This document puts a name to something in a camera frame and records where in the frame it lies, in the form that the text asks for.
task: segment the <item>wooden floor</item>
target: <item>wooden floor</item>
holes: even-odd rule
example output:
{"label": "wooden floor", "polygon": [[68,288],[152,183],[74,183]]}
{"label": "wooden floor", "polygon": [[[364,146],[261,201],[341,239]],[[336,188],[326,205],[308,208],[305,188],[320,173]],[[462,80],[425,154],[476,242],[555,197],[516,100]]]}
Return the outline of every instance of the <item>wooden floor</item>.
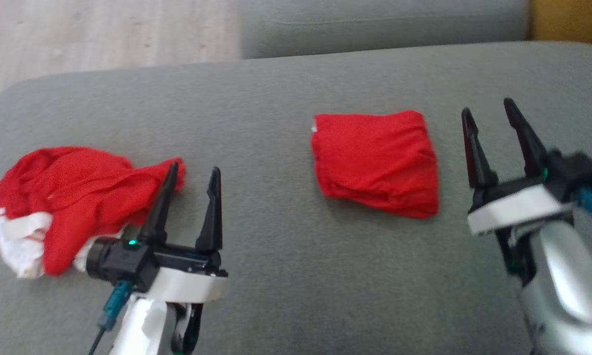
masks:
{"label": "wooden floor", "polygon": [[0,0],[0,92],[73,71],[239,59],[239,0]]}

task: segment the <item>folded red cloth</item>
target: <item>folded red cloth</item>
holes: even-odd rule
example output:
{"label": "folded red cloth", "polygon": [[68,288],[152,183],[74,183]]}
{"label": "folded red cloth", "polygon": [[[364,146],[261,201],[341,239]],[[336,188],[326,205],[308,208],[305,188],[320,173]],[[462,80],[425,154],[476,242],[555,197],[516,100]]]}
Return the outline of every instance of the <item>folded red cloth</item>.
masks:
{"label": "folded red cloth", "polygon": [[9,220],[35,212],[52,215],[43,265],[46,273],[59,275],[92,236],[143,224],[172,162],[180,165],[177,190],[184,185],[180,158],[134,169],[124,157],[92,148],[36,150],[0,180],[0,213]]}
{"label": "folded red cloth", "polygon": [[438,213],[436,155],[420,113],[319,114],[311,145],[326,196],[413,218]]}

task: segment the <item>black cable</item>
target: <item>black cable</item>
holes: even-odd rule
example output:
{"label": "black cable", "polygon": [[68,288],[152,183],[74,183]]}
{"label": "black cable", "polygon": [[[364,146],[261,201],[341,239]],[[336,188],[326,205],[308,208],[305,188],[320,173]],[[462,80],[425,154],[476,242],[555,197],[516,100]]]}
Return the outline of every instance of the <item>black cable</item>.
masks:
{"label": "black cable", "polygon": [[202,321],[202,310],[204,309],[203,303],[192,303],[190,305],[190,319],[188,319],[188,325],[184,332],[183,339],[183,354],[190,355],[195,350],[197,340],[199,339],[199,324]]}
{"label": "black cable", "polygon": [[101,328],[97,334],[97,337],[95,338],[95,342],[92,343],[92,348],[90,348],[90,352],[88,353],[88,355],[94,355],[95,350],[97,350],[98,342],[101,341],[101,338],[103,337],[104,334],[105,334],[105,328]]}

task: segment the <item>gray upholstery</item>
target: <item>gray upholstery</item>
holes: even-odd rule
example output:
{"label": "gray upholstery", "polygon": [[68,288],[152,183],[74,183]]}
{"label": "gray upholstery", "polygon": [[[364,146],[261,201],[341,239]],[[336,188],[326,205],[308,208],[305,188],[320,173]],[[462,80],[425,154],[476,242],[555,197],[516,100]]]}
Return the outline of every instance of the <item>gray upholstery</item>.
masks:
{"label": "gray upholstery", "polygon": [[[43,146],[93,146],[138,166],[181,156],[187,186],[168,231],[189,245],[220,166],[232,285],[206,307],[198,355],[526,354],[517,286],[494,238],[466,223],[463,107],[498,173],[523,172],[505,96],[549,146],[592,156],[592,46],[522,42],[25,81],[0,96],[0,177]],[[321,195],[312,115],[407,109],[427,121],[440,214],[413,220]],[[577,224],[592,246],[592,221]],[[84,354],[110,290],[78,272],[19,281],[0,260],[0,355]]]}
{"label": "gray upholstery", "polygon": [[529,0],[245,0],[244,58],[522,40]]}

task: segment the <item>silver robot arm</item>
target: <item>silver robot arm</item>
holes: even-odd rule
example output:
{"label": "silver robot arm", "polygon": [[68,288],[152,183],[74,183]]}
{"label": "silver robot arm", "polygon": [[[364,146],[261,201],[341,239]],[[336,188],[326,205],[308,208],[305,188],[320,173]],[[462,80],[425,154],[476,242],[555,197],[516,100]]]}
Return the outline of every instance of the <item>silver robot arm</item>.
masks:
{"label": "silver robot arm", "polygon": [[504,106],[517,131],[526,177],[500,184],[477,139],[470,111],[463,133],[472,234],[495,234],[509,274],[519,277],[519,302],[535,355],[592,355],[592,255],[573,227],[573,210],[592,214],[592,160],[583,153],[546,152],[511,99]]}

